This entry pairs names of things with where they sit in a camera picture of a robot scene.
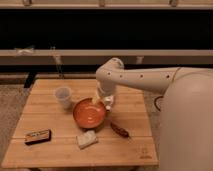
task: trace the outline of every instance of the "bowl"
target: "bowl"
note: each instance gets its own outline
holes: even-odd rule
[[[91,129],[101,125],[106,116],[106,108],[102,102],[92,103],[92,98],[79,101],[73,109],[73,117],[81,128]]]

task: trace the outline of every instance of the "tabletop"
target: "tabletop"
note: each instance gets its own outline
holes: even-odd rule
[[[64,110],[53,96],[60,86],[72,91],[72,107]],[[99,142],[85,149],[77,145],[76,136],[83,133],[72,116],[73,106],[92,97],[95,79],[38,79],[23,109],[2,162],[3,168],[141,166],[157,165],[155,145],[143,93],[117,86],[115,104],[100,130]],[[122,138],[110,127],[110,121],[125,128],[131,138]],[[52,130],[52,140],[27,146],[25,134]]]

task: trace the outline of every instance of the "small white cup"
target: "small white cup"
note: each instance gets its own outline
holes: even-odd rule
[[[68,109],[71,105],[72,91],[69,87],[59,87],[55,90],[55,97],[64,109]]]

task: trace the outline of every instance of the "black wall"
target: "black wall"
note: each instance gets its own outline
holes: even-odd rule
[[[213,49],[213,11],[0,10],[0,49]]]

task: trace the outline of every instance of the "gray carpet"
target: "gray carpet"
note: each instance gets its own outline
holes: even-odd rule
[[[30,89],[24,89],[22,84],[0,85],[0,163],[3,160],[9,140],[15,130],[16,124],[20,118],[24,104],[26,103]],[[159,144],[159,112],[153,105],[154,98],[159,95],[144,92],[145,104],[150,117],[150,123],[156,149],[158,152]],[[0,171],[26,171],[27,169],[2,169]],[[65,170],[97,170],[97,171],[157,171],[156,166],[149,167],[98,167],[98,168],[56,168],[42,169],[43,171],[65,171]]]

